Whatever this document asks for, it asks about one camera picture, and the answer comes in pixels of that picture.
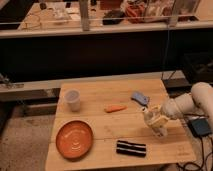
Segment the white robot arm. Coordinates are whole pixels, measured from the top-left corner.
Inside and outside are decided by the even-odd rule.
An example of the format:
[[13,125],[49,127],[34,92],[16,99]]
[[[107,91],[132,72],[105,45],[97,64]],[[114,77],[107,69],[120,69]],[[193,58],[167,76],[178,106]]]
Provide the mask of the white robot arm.
[[183,118],[195,109],[207,114],[213,124],[213,87],[209,83],[195,83],[189,93],[164,101],[157,109],[157,115],[149,121],[149,125],[153,128],[161,127],[168,120]]

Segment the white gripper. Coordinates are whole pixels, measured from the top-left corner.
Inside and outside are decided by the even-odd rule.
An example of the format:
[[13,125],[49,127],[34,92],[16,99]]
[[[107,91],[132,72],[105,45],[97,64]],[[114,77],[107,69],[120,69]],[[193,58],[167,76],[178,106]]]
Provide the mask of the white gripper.
[[[158,113],[161,110],[162,114],[165,115],[166,117],[170,118],[171,120],[176,120],[178,118],[178,116],[177,116],[178,108],[173,99],[168,99],[167,101],[165,101],[162,104],[162,106],[161,105],[153,106],[150,110],[151,110],[151,112],[154,112],[154,113],[156,113],[156,112]],[[168,120],[166,118],[160,118],[154,123],[154,126],[162,127],[167,122],[168,122]]]

